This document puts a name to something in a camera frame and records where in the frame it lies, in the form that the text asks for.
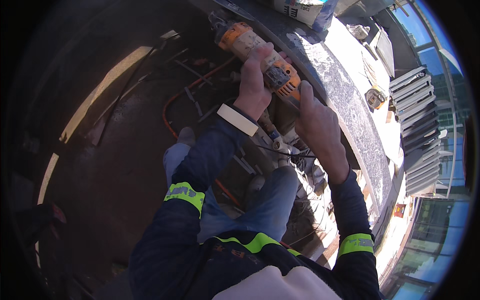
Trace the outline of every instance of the white wristband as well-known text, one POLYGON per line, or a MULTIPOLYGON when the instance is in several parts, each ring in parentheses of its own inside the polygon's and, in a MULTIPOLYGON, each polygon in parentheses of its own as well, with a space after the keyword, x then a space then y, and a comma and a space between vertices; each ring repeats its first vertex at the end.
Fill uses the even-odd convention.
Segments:
POLYGON ((220 106, 216 113, 249 136, 253 136, 257 132, 257 125, 225 103, 220 106))

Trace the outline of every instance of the neon yellow reflective stripe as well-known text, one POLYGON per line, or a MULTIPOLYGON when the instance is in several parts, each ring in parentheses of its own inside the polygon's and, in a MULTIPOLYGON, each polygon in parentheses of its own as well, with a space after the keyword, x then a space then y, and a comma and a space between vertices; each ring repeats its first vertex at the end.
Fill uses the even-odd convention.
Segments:
POLYGON ((265 246, 265 245, 268 245, 268 244, 276 244, 276 245, 280 245, 279 242, 277 242, 276 240, 274 240, 273 238, 267 236, 266 234, 264 233, 257 233, 257 235, 253 238, 253 240, 246 244, 246 245, 243 245, 242 243, 240 243, 240 241, 236 238, 229 238, 229 239, 221 239, 219 237, 214 237, 214 238, 217 238, 219 240, 221 240, 222 242, 226 243, 226 242, 229 242, 229 241, 234 241, 234 242, 237 242, 239 243, 240 245, 244 246, 245 248, 248 249, 248 251, 250 251, 251 253, 258 253, 260 252, 260 250, 262 250, 262 248, 265 246))
POLYGON ((180 182, 170 185, 163 201, 168 201, 170 199, 182 199, 190 202, 198 209, 198 212, 200 213, 198 218, 202 216, 202 205, 204 204, 205 194, 194 191, 188 182, 180 182))
POLYGON ((370 234, 356 233, 347 236, 340 245, 336 258, 338 259, 343 254, 357 251, 373 253, 373 240, 370 234))
POLYGON ((300 252, 297 252, 297 251, 295 251, 295 250, 293 250, 293 249, 287 249, 287 251, 290 252, 291 254, 295 255, 295 256, 301 255, 300 252))

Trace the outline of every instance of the orange extension cord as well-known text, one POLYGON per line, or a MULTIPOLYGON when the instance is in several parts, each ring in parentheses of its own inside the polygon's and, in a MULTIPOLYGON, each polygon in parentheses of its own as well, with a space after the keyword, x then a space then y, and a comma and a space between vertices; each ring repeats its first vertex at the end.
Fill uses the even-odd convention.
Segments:
MULTIPOLYGON (((235 60, 235 56, 233 56, 232 58, 230 58, 229 60, 225 61, 222 65, 218 66, 217 68, 211 70, 210 72, 208 72, 207 74, 204 75, 204 78, 208 78, 210 76, 212 76, 213 74, 215 74, 216 72, 218 72, 219 70, 223 69, 225 66, 227 66, 229 63, 231 63, 233 60, 235 60)), ((192 82, 188 88, 191 89, 192 87, 196 86, 197 84, 199 84, 200 82, 202 82, 202 79, 199 78, 197 80, 195 80, 194 82, 192 82)), ((168 130, 170 130, 170 132, 173 134, 173 136, 178 139, 178 135, 177 133, 173 130, 173 128, 170 126, 170 124, 168 123, 167 121, 167 108, 168 106, 178 97, 180 96, 181 94, 183 94, 185 91, 182 90, 181 92, 178 92, 175 96, 173 96, 172 98, 170 98, 168 100, 168 102, 165 104, 165 106, 163 107, 163 113, 162 113, 162 118, 163 118, 163 122, 165 123, 165 126, 168 128, 168 130)), ((232 199, 233 203, 235 203, 236 206, 240 207, 240 204, 238 202, 238 200, 223 186, 223 184, 218 181, 218 179, 215 179, 215 183, 218 185, 219 188, 221 188, 223 190, 223 192, 225 192, 225 194, 227 194, 228 197, 230 197, 230 199, 232 199)))

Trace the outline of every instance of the man's right hand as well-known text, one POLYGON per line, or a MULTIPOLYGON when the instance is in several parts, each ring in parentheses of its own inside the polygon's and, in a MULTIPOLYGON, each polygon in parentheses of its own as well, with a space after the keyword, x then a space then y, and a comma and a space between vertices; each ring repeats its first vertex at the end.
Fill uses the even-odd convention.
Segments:
POLYGON ((308 81, 300 84, 300 117, 295 132, 317 156, 332 184, 343 183, 350 172, 345 148, 340 142, 340 126, 336 113, 313 96, 308 81))

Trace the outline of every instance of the orange angle grinder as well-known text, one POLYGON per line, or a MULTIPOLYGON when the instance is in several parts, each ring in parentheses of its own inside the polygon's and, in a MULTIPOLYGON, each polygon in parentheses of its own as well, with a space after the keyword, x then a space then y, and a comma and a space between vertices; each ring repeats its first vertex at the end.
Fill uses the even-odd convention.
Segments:
MULTIPOLYGON (((228 19, 228 13, 213 11, 208 20, 215 30, 215 43, 225 51, 231 51, 243 62, 249 52, 266 42, 259 37, 245 22, 235 22, 228 19)), ((291 104, 297 111, 300 109, 300 77, 297 70, 286 62, 275 50, 260 63, 266 85, 280 99, 291 104)))

